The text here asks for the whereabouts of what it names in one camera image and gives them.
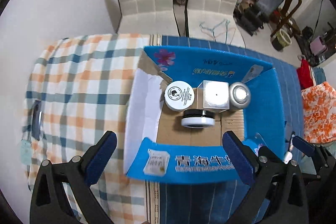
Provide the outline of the silver round tin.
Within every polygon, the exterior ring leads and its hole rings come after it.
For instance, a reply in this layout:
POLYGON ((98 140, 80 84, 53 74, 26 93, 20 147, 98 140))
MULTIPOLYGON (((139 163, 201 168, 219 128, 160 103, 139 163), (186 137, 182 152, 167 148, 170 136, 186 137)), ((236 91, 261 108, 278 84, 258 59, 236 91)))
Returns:
POLYGON ((239 111, 248 107, 251 92, 247 85, 235 82, 229 86, 230 111, 239 111))

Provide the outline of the clear acrylic cube box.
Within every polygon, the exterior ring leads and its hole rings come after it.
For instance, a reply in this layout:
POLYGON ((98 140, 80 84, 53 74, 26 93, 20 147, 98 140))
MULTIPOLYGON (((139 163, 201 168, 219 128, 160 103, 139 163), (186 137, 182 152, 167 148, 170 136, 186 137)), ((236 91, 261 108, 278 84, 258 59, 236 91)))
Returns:
POLYGON ((230 108, 229 84, 226 82, 203 80, 196 95, 198 109, 220 113, 230 108))

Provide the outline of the white jar black lid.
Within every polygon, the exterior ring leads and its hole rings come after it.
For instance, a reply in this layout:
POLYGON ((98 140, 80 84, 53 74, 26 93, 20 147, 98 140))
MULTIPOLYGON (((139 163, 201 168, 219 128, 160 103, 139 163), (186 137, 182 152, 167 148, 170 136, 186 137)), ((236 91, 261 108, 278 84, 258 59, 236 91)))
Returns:
POLYGON ((183 112, 181 125, 187 128, 207 128, 215 125, 215 113, 201 109, 187 109, 183 112))

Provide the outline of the white round printed tin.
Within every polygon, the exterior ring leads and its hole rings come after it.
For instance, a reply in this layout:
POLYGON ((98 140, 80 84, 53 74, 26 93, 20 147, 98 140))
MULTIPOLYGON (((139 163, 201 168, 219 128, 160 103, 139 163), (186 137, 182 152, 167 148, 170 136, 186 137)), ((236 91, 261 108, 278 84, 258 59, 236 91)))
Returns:
POLYGON ((194 103, 195 93, 187 82, 174 81, 167 86, 164 98, 170 110, 181 112, 194 103))

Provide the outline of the orange floral cushion chair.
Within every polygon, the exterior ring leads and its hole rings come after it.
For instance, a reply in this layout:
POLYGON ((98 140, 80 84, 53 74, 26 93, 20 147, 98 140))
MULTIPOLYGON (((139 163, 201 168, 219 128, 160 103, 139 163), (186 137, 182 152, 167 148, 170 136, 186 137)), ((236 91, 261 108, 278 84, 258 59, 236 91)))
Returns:
POLYGON ((335 88, 325 81, 303 90, 301 95, 304 139, 315 144, 335 141, 335 88))

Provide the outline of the red bag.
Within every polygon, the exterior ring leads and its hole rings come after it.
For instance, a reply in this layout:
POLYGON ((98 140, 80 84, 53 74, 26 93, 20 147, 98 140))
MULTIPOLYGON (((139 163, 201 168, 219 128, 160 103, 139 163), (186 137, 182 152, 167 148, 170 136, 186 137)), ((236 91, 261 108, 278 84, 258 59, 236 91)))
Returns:
POLYGON ((301 65, 297 68, 297 75, 301 90, 314 86, 313 79, 311 78, 310 65, 305 59, 301 60, 301 65))

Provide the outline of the black smartphone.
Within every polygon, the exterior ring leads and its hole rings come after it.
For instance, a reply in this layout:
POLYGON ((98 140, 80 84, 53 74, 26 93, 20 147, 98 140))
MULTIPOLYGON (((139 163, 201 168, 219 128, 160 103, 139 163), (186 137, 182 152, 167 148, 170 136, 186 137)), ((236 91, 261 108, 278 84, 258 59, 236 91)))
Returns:
POLYGON ((31 136, 36 140, 40 140, 41 137, 42 115, 42 102, 36 100, 32 107, 31 119, 31 136))

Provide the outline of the pink suitcase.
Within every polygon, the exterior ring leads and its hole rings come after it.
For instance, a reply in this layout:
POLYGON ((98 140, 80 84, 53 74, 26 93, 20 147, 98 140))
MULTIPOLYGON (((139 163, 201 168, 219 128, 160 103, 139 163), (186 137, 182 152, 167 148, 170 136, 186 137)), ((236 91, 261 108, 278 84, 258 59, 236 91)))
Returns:
POLYGON ((316 37, 310 44, 312 55, 319 56, 327 51, 327 46, 324 43, 322 36, 316 37))

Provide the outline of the blue striped tablecloth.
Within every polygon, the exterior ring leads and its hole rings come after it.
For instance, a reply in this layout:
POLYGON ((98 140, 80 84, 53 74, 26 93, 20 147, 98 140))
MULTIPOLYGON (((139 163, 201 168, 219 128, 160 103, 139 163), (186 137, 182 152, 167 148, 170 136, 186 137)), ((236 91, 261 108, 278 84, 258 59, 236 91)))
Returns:
MULTIPOLYGON (((156 35, 150 45, 220 50, 272 63, 280 82, 286 125, 303 136, 303 103, 296 65, 253 50, 187 37, 156 35)), ((151 223, 224 223, 247 190, 248 186, 238 180, 195 186, 146 182, 146 216, 151 223)))

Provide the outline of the plaid checkered cloth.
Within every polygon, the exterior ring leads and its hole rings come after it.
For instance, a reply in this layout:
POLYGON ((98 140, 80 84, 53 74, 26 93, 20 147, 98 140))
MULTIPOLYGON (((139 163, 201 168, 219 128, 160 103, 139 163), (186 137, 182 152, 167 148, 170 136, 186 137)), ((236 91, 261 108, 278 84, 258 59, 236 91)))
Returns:
POLYGON ((23 103, 21 161, 29 189, 43 160, 68 162, 106 131, 117 147, 92 192, 114 223, 143 223, 145 182, 123 173, 127 103, 142 50, 156 35, 105 34, 58 40, 36 60, 23 103), (32 107, 42 102, 41 137, 31 136, 32 107))

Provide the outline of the dark waste bin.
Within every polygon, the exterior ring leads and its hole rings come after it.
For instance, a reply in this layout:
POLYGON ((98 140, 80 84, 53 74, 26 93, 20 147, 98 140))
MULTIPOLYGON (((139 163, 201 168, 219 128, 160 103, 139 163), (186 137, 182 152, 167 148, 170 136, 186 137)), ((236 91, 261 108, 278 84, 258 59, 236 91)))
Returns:
POLYGON ((285 47, 290 45, 291 37, 286 31, 280 29, 278 32, 276 32, 275 37, 272 40, 272 46, 276 51, 282 51, 285 47))

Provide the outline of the blue cardboard box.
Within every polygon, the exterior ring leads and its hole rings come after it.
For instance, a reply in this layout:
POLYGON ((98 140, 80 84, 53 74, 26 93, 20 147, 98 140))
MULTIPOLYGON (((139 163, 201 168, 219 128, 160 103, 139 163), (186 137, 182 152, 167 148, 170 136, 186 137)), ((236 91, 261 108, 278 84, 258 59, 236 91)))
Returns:
POLYGON ((126 113, 123 171, 168 184, 234 180, 236 160, 223 135, 253 152, 285 152, 280 83, 268 62, 225 51, 147 46, 126 113))

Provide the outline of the brown wooden chair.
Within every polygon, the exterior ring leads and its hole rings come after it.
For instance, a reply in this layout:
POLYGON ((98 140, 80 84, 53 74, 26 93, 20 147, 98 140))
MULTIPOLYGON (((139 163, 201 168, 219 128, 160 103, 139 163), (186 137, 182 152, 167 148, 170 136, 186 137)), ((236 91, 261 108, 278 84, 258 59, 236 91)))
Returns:
POLYGON ((293 25, 292 16, 293 14, 298 10, 298 8, 302 4, 302 0, 297 0, 297 4, 294 6, 294 8, 289 11, 289 8, 291 6, 291 3, 293 0, 285 0, 283 7, 278 10, 278 23, 276 25, 276 29, 271 33, 271 38, 280 31, 284 26, 288 28, 288 30, 291 31, 290 37, 292 37, 295 33, 300 33, 300 30, 298 29, 298 26, 295 24, 293 25))

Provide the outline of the black weight bench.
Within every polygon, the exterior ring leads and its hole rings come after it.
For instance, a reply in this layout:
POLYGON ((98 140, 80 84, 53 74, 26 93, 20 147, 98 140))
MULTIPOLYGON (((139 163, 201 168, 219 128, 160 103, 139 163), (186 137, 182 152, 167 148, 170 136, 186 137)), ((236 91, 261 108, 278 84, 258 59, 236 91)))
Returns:
POLYGON ((250 36, 264 28, 271 14, 284 0, 242 0, 234 9, 236 24, 250 36))

